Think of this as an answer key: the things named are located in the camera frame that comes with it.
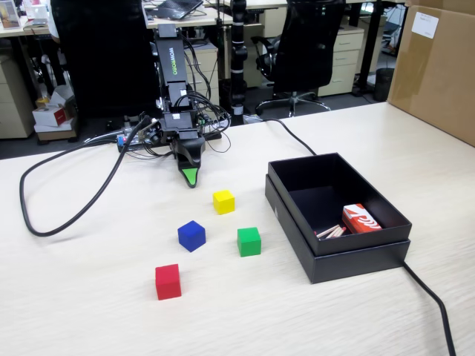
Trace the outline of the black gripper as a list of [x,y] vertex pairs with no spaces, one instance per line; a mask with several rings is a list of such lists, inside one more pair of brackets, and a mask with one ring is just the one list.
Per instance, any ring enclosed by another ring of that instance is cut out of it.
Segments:
[[160,139],[177,140],[178,171],[190,188],[195,188],[198,171],[201,167],[201,156],[205,151],[205,139],[201,137],[189,112],[165,113],[160,119]]

